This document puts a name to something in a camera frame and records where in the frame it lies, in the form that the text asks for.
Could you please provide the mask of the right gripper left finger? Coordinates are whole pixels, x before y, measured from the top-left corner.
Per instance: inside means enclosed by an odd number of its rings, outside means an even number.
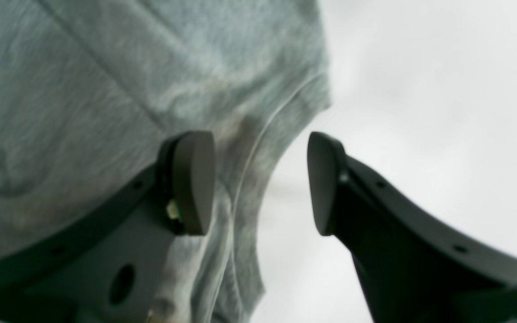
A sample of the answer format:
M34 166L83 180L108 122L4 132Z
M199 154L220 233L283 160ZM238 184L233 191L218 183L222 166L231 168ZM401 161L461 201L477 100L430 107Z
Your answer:
M211 131L165 141L89 215L0 258L0 323L145 323L173 241L209 231L214 182Z

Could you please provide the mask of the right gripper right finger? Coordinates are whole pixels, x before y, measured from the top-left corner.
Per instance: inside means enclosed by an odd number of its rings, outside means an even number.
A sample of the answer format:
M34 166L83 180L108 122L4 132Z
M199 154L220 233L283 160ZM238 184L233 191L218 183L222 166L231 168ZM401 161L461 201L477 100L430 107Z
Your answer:
M348 156L335 138L308 138L318 233L350 252L374 323L517 323L517 258L415 205Z

